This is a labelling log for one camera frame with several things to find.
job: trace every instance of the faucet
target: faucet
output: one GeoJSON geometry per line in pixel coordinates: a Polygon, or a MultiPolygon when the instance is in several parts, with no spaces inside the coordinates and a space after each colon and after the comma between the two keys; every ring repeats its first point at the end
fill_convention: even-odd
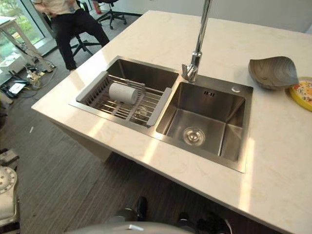
{"type": "Polygon", "coordinates": [[[202,56],[201,46],[203,44],[206,26],[208,22],[208,13],[213,0],[205,0],[203,7],[203,14],[201,16],[201,26],[197,39],[196,49],[192,52],[192,61],[190,65],[182,64],[182,77],[188,82],[195,82],[200,58],[202,56]]]}

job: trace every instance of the red object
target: red object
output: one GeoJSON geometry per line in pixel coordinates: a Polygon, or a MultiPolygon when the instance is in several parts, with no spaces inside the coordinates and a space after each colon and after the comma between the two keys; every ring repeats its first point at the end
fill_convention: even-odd
{"type": "Polygon", "coordinates": [[[94,6],[94,9],[96,10],[98,15],[102,14],[101,9],[100,9],[97,1],[93,1],[93,6],[94,6]]]}

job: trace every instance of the white marble countertop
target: white marble countertop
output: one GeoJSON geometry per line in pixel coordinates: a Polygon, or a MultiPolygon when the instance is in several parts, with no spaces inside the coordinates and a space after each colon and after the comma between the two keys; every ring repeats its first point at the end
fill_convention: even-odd
{"type": "Polygon", "coordinates": [[[284,91],[259,88],[249,59],[290,57],[312,77],[312,36],[209,19],[199,74],[254,87],[246,173],[158,141],[68,103],[115,56],[181,70],[195,48],[200,17],[149,11],[32,108],[231,209],[283,232],[312,231],[312,113],[284,91]]]}

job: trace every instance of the paper towel roll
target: paper towel roll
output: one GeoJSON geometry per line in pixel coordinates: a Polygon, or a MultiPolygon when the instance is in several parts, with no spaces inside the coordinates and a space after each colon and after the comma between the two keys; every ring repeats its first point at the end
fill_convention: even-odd
{"type": "Polygon", "coordinates": [[[112,83],[109,88],[109,97],[113,100],[135,104],[138,90],[127,85],[112,83]]]}

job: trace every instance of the man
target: man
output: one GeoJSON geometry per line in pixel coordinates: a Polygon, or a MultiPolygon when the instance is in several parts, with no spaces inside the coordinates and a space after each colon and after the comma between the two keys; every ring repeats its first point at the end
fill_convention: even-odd
{"type": "Polygon", "coordinates": [[[76,0],[32,0],[37,11],[51,17],[51,27],[66,68],[75,70],[73,52],[70,47],[73,28],[78,27],[96,37],[103,47],[109,42],[101,25],[87,12],[79,8],[76,0]]]}

